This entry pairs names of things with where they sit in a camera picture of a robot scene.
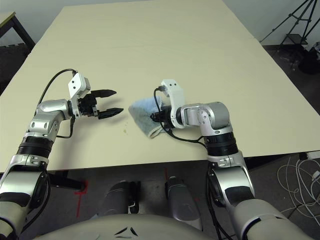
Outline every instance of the robotic arm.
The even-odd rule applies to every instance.
[[[75,119],[81,116],[104,119],[123,111],[123,108],[97,110],[97,97],[109,97],[116,92],[96,90],[87,94],[91,87],[80,73],[74,74],[68,88],[70,100],[48,100],[37,106],[22,143],[0,180],[0,239],[16,239],[27,214],[41,206],[45,195],[49,197],[50,179],[46,169],[60,123],[71,119],[70,136],[60,136],[69,138]]]
[[[173,79],[163,80],[158,89],[170,98],[171,106],[163,107],[151,118],[164,123],[167,129],[200,128],[209,162],[209,201],[226,208],[239,240],[311,239],[272,205],[255,198],[228,109],[223,103],[185,105],[183,90]]]

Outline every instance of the tabletop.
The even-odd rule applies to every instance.
[[[147,138],[129,114],[163,79],[179,83],[186,104],[223,102],[245,157],[320,149],[320,116],[221,0],[120,2],[66,6],[36,44],[0,97],[0,171],[48,81],[66,68],[92,90],[117,91],[98,99],[98,109],[124,111],[77,119],[71,139],[56,139],[48,170],[206,159],[198,144]],[[44,100],[69,99],[71,77],[57,78]],[[200,129],[174,133],[195,139]],[[69,134],[68,121],[59,134]]]
[[[5,25],[16,13],[14,11],[0,12],[0,28]]]

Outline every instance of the wire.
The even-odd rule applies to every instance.
[[[156,107],[158,108],[158,113],[161,112],[161,109],[159,107],[159,104],[158,104],[158,100],[157,100],[157,96],[156,96],[156,92],[157,91],[160,91],[159,87],[157,87],[154,91],[153,91],[153,97],[154,97],[154,101],[155,101],[155,104],[156,104]],[[170,135],[172,138],[174,139],[177,139],[177,140],[180,140],[180,141],[183,141],[183,142],[189,142],[189,143],[193,143],[193,144],[200,144],[202,145],[203,147],[207,148],[206,145],[202,142],[200,142],[200,140],[203,138],[203,136],[200,136],[198,139],[184,139],[184,138],[181,138],[181,137],[178,137],[176,135],[174,135],[174,133],[172,132],[171,129],[167,130],[163,123],[160,121],[160,125],[162,127],[162,129],[168,134]]]
[[[37,107],[38,107],[38,105],[42,102],[42,100],[44,99],[44,97],[45,97],[45,95],[46,95],[46,93],[47,93],[50,85],[54,82],[54,80],[55,80],[60,74],[63,74],[63,73],[65,73],[65,72],[69,72],[69,71],[71,71],[71,72],[73,72],[73,73],[76,73],[76,72],[77,72],[76,70],[74,70],[74,69],[72,69],[72,68],[67,68],[67,69],[63,69],[63,70],[57,72],[57,73],[53,76],[53,78],[51,78],[51,80],[50,80],[50,81],[48,82],[48,84],[46,85],[46,87],[45,87],[45,89],[44,89],[44,91],[43,91],[43,93],[42,93],[42,95],[41,95],[41,97],[40,97],[40,99],[39,99],[38,104],[36,105]]]
[[[223,227],[220,225],[220,223],[219,223],[219,221],[218,221],[218,219],[216,217],[216,213],[215,213],[215,210],[214,210],[213,205],[212,205],[212,195],[211,195],[210,187],[208,185],[208,178],[209,178],[208,174],[209,174],[209,171],[210,171],[210,163],[208,163],[207,172],[205,174],[204,191],[205,191],[206,204],[208,206],[208,209],[209,209],[209,212],[210,212],[210,215],[211,215],[211,218],[212,218],[212,222],[213,222],[213,225],[215,227],[216,234],[218,236],[218,240],[222,240],[222,239],[233,240],[231,238],[231,236],[229,236],[227,234],[227,232],[223,229]],[[225,238],[221,238],[220,231],[225,235]]]
[[[301,196],[301,199],[302,199],[303,203],[305,204],[305,208],[308,210],[308,212],[311,214],[311,216],[313,217],[313,219],[316,221],[316,223],[317,223],[317,224],[319,225],[319,227],[320,227],[320,223],[319,223],[318,219],[315,217],[315,215],[312,213],[312,211],[311,211],[311,210],[309,209],[309,207],[306,205],[304,196],[303,196],[302,191],[301,191],[300,180],[301,180],[301,181],[303,181],[303,180],[299,178],[299,177],[301,177],[301,175],[299,175],[299,169],[298,169],[298,167],[299,167],[302,163],[304,163],[305,161],[307,161],[307,160],[303,160],[303,161],[298,165],[298,163],[300,162],[300,160],[298,160],[298,161],[296,162],[296,164],[295,164],[296,167],[297,167],[297,168],[295,169],[295,173],[296,173],[296,176],[297,176],[297,179],[298,179],[300,196]]]
[[[205,173],[205,181],[204,181],[205,201],[206,201],[206,205],[208,206],[208,209],[209,209],[209,212],[210,212],[210,215],[211,215],[211,218],[212,218],[212,222],[213,222],[213,225],[215,227],[216,234],[218,236],[218,240],[222,240],[221,233],[220,233],[219,226],[218,226],[218,220],[217,220],[217,217],[216,217],[216,213],[215,213],[215,210],[214,210],[214,208],[212,206],[211,196],[209,195],[209,192],[210,192],[210,188],[208,186],[208,172],[209,172],[209,169],[210,169],[209,164],[210,163],[208,163],[208,169],[207,169],[207,172]]]
[[[231,238],[234,236],[235,236],[235,234],[230,235]],[[225,240],[225,239],[228,239],[228,238],[227,237],[222,238],[222,240]]]
[[[304,182],[304,179],[302,178],[302,175],[301,175],[301,171],[303,171],[304,173],[306,173],[308,176],[310,176],[311,178],[313,178],[312,174],[310,174],[309,172],[307,172],[306,170],[304,170],[303,168],[301,168],[301,165],[303,163],[306,163],[306,162],[313,162],[313,163],[316,163],[317,166],[320,168],[320,164],[315,161],[314,159],[306,159],[306,160],[298,160],[296,162],[295,165],[292,165],[290,164],[290,161],[291,161],[291,156],[289,157],[288,159],[288,163],[285,164],[285,165],[282,165],[279,167],[279,169],[277,170],[277,180],[279,182],[279,184],[281,185],[282,188],[284,188],[288,193],[289,193],[289,196],[291,198],[291,201],[292,201],[292,204],[294,207],[291,207],[291,208],[288,208],[288,209],[285,209],[283,211],[281,211],[281,213],[284,213],[286,211],[289,211],[289,210],[292,210],[290,212],[290,214],[288,215],[287,218],[290,218],[292,216],[292,214],[295,212],[295,211],[298,211],[300,214],[302,214],[303,216],[307,217],[307,218],[313,218],[316,223],[320,226],[320,223],[317,219],[317,217],[320,217],[320,214],[313,214],[313,212],[310,210],[309,207],[312,207],[316,204],[320,205],[320,194],[315,197],[314,195],[314,192],[313,192],[313,186],[315,183],[319,184],[320,185],[320,182],[319,182],[319,179],[320,177],[317,177],[316,179],[312,179],[312,183],[310,185],[310,189],[308,189],[306,183]],[[286,187],[281,183],[280,181],[280,178],[279,178],[279,172],[282,168],[285,167],[285,181],[286,181]],[[289,187],[289,182],[288,182],[288,167],[292,167],[292,168],[295,168],[295,173],[296,173],[296,178],[297,178],[297,182],[298,182],[298,188],[294,189],[294,190],[291,190],[290,187]],[[306,192],[308,193],[308,195],[312,198],[313,201],[311,202],[306,202],[305,201],[305,196],[303,195],[303,192],[302,192],[302,185],[304,186]],[[299,193],[300,194],[300,198],[301,200],[299,200],[296,196],[296,194]],[[305,209],[310,213],[310,215],[307,215],[305,213],[303,213],[299,208],[301,207],[305,207]]]
[[[42,103],[42,100],[44,99],[44,97],[45,97],[45,95],[46,95],[46,93],[47,93],[50,85],[54,82],[54,80],[55,80],[60,74],[63,74],[63,73],[65,73],[65,72],[70,72],[70,71],[72,72],[72,75],[75,75],[76,72],[77,72],[76,70],[74,70],[74,69],[72,69],[72,68],[67,68],[67,69],[63,69],[63,70],[57,72],[57,73],[53,76],[53,78],[51,78],[51,80],[50,80],[50,81],[48,82],[48,84],[46,85],[46,87],[45,87],[45,89],[44,89],[44,91],[43,91],[43,93],[42,93],[42,95],[41,95],[41,97],[40,97],[40,99],[39,99],[39,101],[38,101],[38,104],[36,105],[37,107],[39,106],[39,104]],[[74,115],[72,115],[72,117],[71,117],[71,119],[70,119],[70,134],[69,134],[69,136],[60,136],[60,135],[57,135],[56,137],[57,137],[57,138],[61,138],[61,139],[69,139],[69,138],[71,138],[71,137],[72,137],[72,134],[73,134],[73,131],[74,131],[75,119],[76,119],[76,117],[75,117]]]
[[[69,139],[72,137],[72,133],[74,132],[74,124],[75,124],[75,120],[76,120],[76,116],[73,114],[71,119],[70,119],[70,134],[69,136],[60,136],[57,135],[57,138],[61,138],[61,139]]]
[[[40,210],[36,213],[36,215],[26,225],[23,226],[21,233],[23,233],[25,230],[27,230],[27,228],[29,228],[30,225],[35,222],[35,220],[40,216],[40,214],[44,211],[45,207],[47,206],[47,203],[48,203],[49,197],[50,197],[50,193],[51,193],[51,183],[50,183],[49,176],[47,176],[46,183],[47,183],[48,190],[47,190],[45,201],[42,204]]]

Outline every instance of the cloth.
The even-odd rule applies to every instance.
[[[162,106],[160,96],[156,97],[159,107]],[[154,122],[150,115],[158,112],[158,108],[153,97],[145,98],[134,102],[129,107],[129,113],[133,117],[135,123],[148,138],[154,138],[159,133],[164,132],[159,122]]]

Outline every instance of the table leg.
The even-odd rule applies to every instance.
[[[11,18],[11,21],[13,24],[13,29],[16,31],[16,33],[20,36],[20,38],[25,42],[29,50],[31,51],[34,46],[36,45],[35,42],[32,40],[30,35],[27,33],[27,31],[24,29],[24,27],[21,25],[19,20],[16,18],[16,16],[13,16]]]
[[[76,181],[63,175],[49,173],[49,178],[52,187],[71,189],[80,192],[86,188],[84,182]]]

